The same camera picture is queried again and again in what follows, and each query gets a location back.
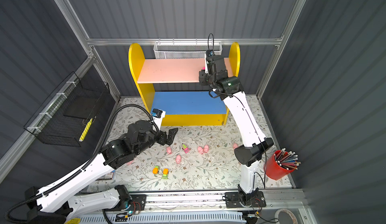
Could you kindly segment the red cup holder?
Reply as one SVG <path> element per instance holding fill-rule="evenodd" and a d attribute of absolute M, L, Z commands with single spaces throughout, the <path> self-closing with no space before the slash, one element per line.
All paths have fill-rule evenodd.
<path fill-rule="evenodd" d="M 270 156 L 266 163 L 265 163 L 265 173 L 266 176 L 268 176 L 270 179 L 273 180 L 279 180 L 283 178 L 284 176 L 292 173 L 293 170 L 287 170 L 279 166 L 279 164 L 276 162 L 276 155 L 280 154 L 281 151 L 277 150 L 275 151 L 272 156 Z"/>

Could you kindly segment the white tape roll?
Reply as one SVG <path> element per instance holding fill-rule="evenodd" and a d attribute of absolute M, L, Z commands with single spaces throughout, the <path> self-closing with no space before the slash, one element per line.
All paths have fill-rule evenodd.
<path fill-rule="evenodd" d="M 279 209 L 275 212 L 274 218 L 277 224 L 299 224 L 296 215 L 289 209 Z"/>

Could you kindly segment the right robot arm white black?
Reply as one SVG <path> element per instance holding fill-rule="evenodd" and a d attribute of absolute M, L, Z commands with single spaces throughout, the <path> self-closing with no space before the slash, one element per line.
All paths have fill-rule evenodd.
<path fill-rule="evenodd" d="M 241 81 L 236 76 L 228 76 L 223 56 L 206 56 L 205 67 L 199 72 L 199 83 L 209 86 L 209 92 L 219 97 L 231 112 L 240 131 L 242 145 L 234 149 L 241 166 L 241 179 L 238 184 L 240 204 L 252 206 L 257 198 L 255 186 L 256 171 L 266 151 L 273 146 L 273 139 L 266 137 L 258 126 L 248 105 Z"/>

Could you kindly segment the yellow shelf pink blue boards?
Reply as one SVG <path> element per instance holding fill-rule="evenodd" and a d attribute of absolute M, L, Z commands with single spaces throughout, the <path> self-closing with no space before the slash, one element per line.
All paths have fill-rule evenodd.
<path fill-rule="evenodd" d="M 163 111 L 162 126 L 221 126 L 229 109 L 207 91 L 156 91 L 155 83 L 197 83 L 203 58 L 146 59 L 141 46 L 133 43 L 128 51 L 132 77 L 148 111 Z"/>

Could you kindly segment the marker pen pack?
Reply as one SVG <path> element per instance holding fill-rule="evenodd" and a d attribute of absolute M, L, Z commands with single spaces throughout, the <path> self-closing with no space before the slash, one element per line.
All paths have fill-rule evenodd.
<path fill-rule="evenodd" d="M 115 178 L 116 171 L 113 170 L 101 177 L 99 177 L 97 180 L 113 180 Z"/>

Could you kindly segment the pink truck green striped top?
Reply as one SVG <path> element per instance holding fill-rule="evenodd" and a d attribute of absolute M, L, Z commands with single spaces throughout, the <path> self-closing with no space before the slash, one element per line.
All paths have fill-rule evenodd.
<path fill-rule="evenodd" d="M 189 147 L 186 145 L 186 144 L 182 144 L 182 149 L 185 153 L 189 153 L 190 152 L 190 149 Z"/>

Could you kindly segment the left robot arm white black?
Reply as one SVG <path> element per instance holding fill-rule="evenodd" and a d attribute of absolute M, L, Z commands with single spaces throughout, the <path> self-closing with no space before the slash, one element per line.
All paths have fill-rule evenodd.
<path fill-rule="evenodd" d="M 124 185 L 84 197 L 78 192 L 101 176 L 133 161 L 155 143 L 171 145 L 177 128 L 156 133 L 155 123 L 139 120 L 128 126 L 127 133 L 110 141 L 85 169 L 73 171 L 50 186 L 36 193 L 37 200 L 29 205 L 28 224 L 64 224 L 72 218 L 97 210 L 126 210 L 133 206 L 131 196 Z"/>

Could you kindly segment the pink pig toy pair left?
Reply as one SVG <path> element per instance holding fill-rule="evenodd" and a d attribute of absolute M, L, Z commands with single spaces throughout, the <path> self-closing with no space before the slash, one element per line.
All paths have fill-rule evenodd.
<path fill-rule="evenodd" d="M 198 152 L 199 152 L 200 154 L 204 154 L 203 148 L 199 146 L 199 147 L 198 147 Z"/>

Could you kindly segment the floral patterned table mat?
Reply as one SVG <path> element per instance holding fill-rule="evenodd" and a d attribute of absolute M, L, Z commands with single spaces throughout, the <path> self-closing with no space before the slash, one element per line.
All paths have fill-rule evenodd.
<path fill-rule="evenodd" d="M 239 184 L 241 166 L 237 161 L 233 144 L 241 145 L 241 135 L 232 115 L 221 126 L 180 127 L 171 146 L 153 145 L 134 159 L 133 164 L 121 166 L 113 180 L 95 181 L 88 192 L 100 192 L 123 184 L 129 191 L 234 189 Z M 185 153 L 182 144 L 190 152 Z M 208 153 L 200 154 L 198 147 L 209 146 Z M 176 163 L 176 156 L 182 161 Z M 159 173 L 152 170 L 159 166 Z M 169 170 L 168 179 L 162 179 L 162 171 Z"/>

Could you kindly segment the orange toy car green base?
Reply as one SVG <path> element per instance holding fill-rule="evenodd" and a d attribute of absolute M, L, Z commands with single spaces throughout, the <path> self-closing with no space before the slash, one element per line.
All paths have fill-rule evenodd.
<path fill-rule="evenodd" d="M 159 166 L 155 166 L 155 167 L 153 168 L 153 170 L 152 170 L 152 173 L 153 173 L 153 174 L 158 174 L 158 173 L 159 173 L 159 169 L 160 169 Z"/>

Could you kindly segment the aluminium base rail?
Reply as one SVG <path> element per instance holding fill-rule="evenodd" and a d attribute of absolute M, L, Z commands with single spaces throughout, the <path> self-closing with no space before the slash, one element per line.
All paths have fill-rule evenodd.
<path fill-rule="evenodd" d="M 132 192 L 131 198 L 142 213 L 167 212 L 243 212 L 310 208 L 302 189 L 261 189 L 250 202 L 242 204 L 233 189 L 202 191 Z"/>

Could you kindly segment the pink pig toy lower centre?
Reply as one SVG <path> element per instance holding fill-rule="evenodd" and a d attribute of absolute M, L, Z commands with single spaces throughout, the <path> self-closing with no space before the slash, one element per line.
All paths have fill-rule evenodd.
<path fill-rule="evenodd" d="M 182 161 L 181 155 L 177 155 L 177 156 L 176 156 L 176 163 L 177 163 L 177 164 L 180 164 L 181 161 Z"/>

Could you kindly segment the yellow green marker pen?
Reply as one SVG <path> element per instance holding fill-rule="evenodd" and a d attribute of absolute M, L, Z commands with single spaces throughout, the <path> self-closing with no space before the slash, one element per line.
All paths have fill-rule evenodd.
<path fill-rule="evenodd" d="M 83 141 L 85 140 L 85 137 L 87 136 L 88 131 L 89 131 L 89 129 L 90 129 L 92 123 L 93 123 L 93 118 L 91 118 L 91 119 L 88 121 L 88 123 L 86 124 L 86 126 L 85 126 L 85 128 L 84 128 L 84 130 L 83 130 L 83 132 L 82 132 L 82 134 L 81 134 L 81 136 L 80 136 L 80 138 L 79 138 L 79 140 L 78 140 L 79 142 L 83 142 Z"/>

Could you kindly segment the bundle of coloured pencils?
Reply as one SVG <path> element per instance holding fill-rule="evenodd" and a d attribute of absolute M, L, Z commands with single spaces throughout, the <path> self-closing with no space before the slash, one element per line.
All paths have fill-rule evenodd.
<path fill-rule="evenodd" d="M 274 163 L 284 170 L 297 170 L 301 162 L 298 155 L 293 151 L 287 151 L 286 148 L 276 151 L 273 154 Z"/>

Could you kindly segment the green toy car orange top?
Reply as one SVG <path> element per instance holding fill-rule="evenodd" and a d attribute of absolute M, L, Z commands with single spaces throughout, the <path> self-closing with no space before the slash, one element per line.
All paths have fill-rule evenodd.
<path fill-rule="evenodd" d="M 168 179 L 169 170 L 167 168 L 162 171 L 162 179 Z"/>

